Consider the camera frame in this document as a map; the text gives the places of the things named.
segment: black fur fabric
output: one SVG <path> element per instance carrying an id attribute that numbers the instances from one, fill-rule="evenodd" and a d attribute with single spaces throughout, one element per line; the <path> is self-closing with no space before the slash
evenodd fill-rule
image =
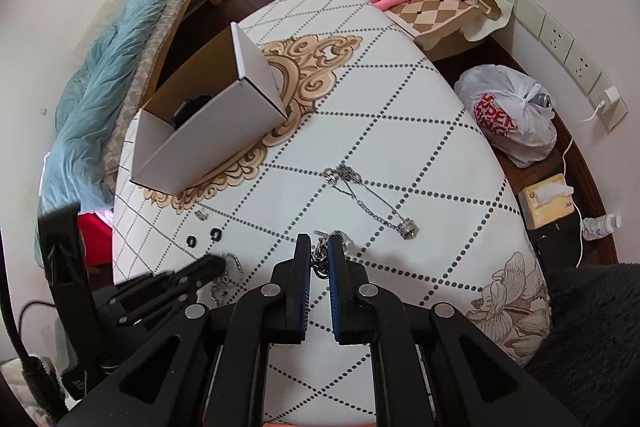
<path id="1" fill-rule="evenodd" d="M 640 425 L 640 265 L 545 275 L 551 333 L 527 371 L 583 427 Z"/>

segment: cardboard box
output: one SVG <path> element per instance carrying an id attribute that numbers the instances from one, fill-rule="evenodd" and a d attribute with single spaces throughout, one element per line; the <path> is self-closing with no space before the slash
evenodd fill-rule
<path id="1" fill-rule="evenodd" d="M 174 130 L 174 112 L 204 94 L 212 100 Z M 140 111 L 131 181 L 178 195 L 286 119 L 271 66 L 232 23 L 181 65 Z"/>

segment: white bottle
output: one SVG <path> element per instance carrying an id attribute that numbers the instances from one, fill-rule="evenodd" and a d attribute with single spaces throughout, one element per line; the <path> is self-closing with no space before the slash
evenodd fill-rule
<path id="1" fill-rule="evenodd" d="M 582 220 L 582 237 L 585 241 L 601 239 L 614 233 L 622 225 L 622 218 L 616 214 L 600 217 L 585 217 Z"/>

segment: red fabric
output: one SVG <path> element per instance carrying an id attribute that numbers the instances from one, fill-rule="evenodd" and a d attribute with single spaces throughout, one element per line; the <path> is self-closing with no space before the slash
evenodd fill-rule
<path id="1" fill-rule="evenodd" d="M 78 227 L 82 231 L 86 244 L 84 263 L 87 266 L 110 263 L 111 227 L 95 214 L 78 216 Z"/>

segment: white tablecloth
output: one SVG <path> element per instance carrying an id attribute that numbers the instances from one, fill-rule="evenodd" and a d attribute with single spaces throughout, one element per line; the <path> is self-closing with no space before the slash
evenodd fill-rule
<path id="1" fill-rule="evenodd" d="M 268 149 L 258 175 L 188 210 L 161 208 L 129 182 L 134 122 L 118 176 L 116 281 L 228 251 L 245 270 L 229 293 L 234 301 L 292 257 L 299 233 L 315 240 L 314 230 L 339 229 L 353 240 L 349 254 L 373 283 L 419 306 L 452 303 L 526 362 L 548 334 L 542 274 L 491 148 L 430 61 L 366 0 L 278 0 L 241 26 L 260 45 L 305 34 L 352 35 L 362 43 L 335 71 L 335 87 L 316 102 L 316 112 Z M 320 172 L 343 160 L 415 220 L 414 240 L 402 240 L 325 184 Z M 362 195 L 375 212 L 389 214 Z M 223 230 L 215 245 L 213 227 Z M 186 244 L 190 235 L 198 240 L 195 248 Z M 266 421 L 375 422 L 369 349 L 338 346 L 331 324 L 327 283 L 312 275 L 306 341 L 271 349 Z"/>

